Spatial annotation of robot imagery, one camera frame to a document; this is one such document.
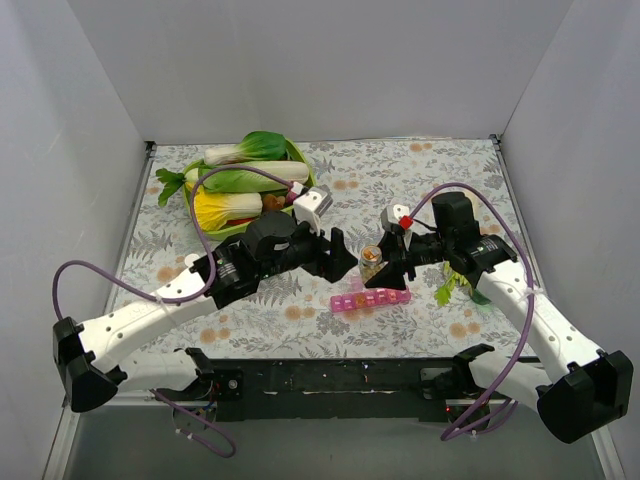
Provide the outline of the pink weekly pill organizer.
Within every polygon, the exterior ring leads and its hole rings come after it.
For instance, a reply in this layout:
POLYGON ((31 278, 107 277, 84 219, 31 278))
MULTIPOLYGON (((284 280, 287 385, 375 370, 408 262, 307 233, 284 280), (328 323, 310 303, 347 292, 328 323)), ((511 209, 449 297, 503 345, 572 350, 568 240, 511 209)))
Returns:
POLYGON ((353 312, 362 309, 375 309, 389 305, 408 303, 411 292, 388 288, 367 289, 359 275, 347 277, 347 291, 330 297, 329 309, 332 313, 353 312))

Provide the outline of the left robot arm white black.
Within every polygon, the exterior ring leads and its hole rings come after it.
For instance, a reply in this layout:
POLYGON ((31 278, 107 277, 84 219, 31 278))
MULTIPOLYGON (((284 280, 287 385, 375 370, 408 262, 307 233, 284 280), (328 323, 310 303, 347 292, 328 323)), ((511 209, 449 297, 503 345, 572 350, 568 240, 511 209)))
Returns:
POLYGON ((357 264, 344 234, 315 232, 306 221, 271 212, 197 258, 148 298, 75 322, 53 325, 53 356, 72 411, 84 413, 118 392, 165 389, 193 400, 213 386, 206 358, 196 349, 142 352, 144 344, 186 322, 210 315, 256 293, 264 279, 302 268, 330 283, 357 264))

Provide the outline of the clear pill bottle yellow capsules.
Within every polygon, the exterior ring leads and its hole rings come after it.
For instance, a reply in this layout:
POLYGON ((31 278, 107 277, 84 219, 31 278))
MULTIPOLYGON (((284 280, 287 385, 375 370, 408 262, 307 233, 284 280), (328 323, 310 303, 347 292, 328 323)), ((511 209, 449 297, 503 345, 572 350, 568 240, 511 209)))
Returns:
POLYGON ((382 251, 376 245, 365 246, 361 250, 359 271, 362 282, 366 284, 382 268, 382 251))

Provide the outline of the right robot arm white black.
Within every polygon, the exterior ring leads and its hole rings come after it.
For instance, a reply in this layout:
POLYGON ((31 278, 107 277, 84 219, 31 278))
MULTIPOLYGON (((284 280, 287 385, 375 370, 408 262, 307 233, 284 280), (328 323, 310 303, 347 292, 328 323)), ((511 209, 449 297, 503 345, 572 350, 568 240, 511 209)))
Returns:
POLYGON ((526 257, 502 238, 481 232, 464 193, 441 193, 431 204, 435 230, 423 235, 412 232, 408 207, 383 210, 379 252, 362 257, 374 264, 362 274, 365 286, 403 290, 417 267, 446 262, 506 316, 541 365, 480 344, 457 354, 450 371, 427 381, 427 393, 446 398, 459 393, 480 402, 498 393, 536 411, 564 443, 624 417, 631 360, 621 351, 606 352, 576 329, 536 287, 526 257))

